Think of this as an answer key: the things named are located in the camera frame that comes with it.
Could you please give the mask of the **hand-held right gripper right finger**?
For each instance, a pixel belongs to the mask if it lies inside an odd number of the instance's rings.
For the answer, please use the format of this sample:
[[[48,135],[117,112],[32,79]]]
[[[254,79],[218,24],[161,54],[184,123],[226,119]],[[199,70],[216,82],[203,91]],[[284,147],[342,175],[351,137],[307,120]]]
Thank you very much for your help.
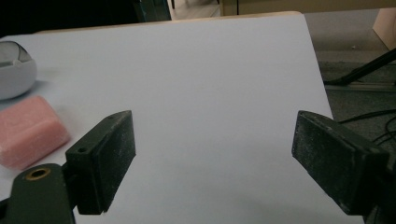
[[[291,153],[346,214],[366,216],[376,205],[390,213],[386,150],[332,119],[300,111]]]

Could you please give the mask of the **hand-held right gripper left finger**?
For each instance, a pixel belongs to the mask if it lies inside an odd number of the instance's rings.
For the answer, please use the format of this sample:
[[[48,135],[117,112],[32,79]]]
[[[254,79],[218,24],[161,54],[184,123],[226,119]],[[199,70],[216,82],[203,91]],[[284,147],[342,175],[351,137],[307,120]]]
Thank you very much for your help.
[[[64,176],[82,215],[108,211],[135,156],[132,112],[102,119],[66,152]]]

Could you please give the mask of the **pink soap bar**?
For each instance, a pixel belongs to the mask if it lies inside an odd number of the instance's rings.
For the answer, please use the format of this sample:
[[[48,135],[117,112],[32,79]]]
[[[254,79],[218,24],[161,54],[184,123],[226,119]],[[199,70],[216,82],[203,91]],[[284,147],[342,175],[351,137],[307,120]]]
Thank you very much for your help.
[[[50,104],[41,96],[0,111],[0,165],[23,170],[70,139]]]

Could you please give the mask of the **black stand leg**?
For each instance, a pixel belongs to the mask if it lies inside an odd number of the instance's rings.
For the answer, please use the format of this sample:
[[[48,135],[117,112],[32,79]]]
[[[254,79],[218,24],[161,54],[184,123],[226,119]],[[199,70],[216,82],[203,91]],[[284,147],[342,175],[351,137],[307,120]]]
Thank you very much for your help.
[[[348,73],[345,76],[336,78],[334,80],[325,80],[324,84],[325,85],[334,85],[334,86],[347,86],[351,84],[352,82],[365,77],[374,71],[378,70],[379,68],[388,65],[389,63],[392,63],[396,61],[396,48],[390,50],[387,53],[384,53],[383,55],[375,58],[374,60],[364,64],[361,67],[358,67],[354,70],[352,70],[350,73]]]

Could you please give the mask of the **white round soap dish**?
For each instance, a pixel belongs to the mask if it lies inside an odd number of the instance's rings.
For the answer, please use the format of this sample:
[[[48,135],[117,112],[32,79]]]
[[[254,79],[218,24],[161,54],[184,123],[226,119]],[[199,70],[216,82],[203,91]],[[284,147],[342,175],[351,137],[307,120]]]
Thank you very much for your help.
[[[14,41],[0,41],[0,101],[17,97],[35,84],[35,60]]]

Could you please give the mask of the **light wooden furniture panel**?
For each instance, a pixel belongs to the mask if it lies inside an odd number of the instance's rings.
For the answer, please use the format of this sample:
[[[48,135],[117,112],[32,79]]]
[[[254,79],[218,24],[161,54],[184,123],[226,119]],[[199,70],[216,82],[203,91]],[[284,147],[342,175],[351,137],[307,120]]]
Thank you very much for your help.
[[[388,49],[396,48],[396,7],[381,8],[373,30]]]

